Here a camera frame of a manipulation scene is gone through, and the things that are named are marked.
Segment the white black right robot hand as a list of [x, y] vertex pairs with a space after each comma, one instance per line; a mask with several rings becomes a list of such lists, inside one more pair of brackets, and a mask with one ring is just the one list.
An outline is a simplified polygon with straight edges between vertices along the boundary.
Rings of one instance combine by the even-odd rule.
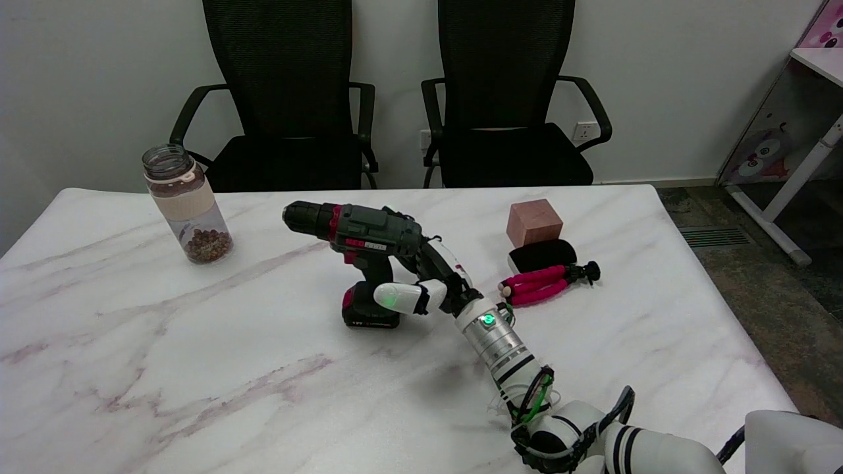
[[403, 224], [402, 231], [409, 231], [409, 245], [398, 247], [392, 257], [415, 274], [418, 281], [413, 284], [379, 283], [373, 291], [375, 303], [398, 314], [427, 315], [431, 310], [439, 309], [458, 317], [472, 302], [483, 299], [483, 294], [474, 288], [466, 270], [443, 245], [439, 235], [425, 236], [421, 225], [409, 215], [388, 207], [383, 207], [382, 211], [392, 221]]

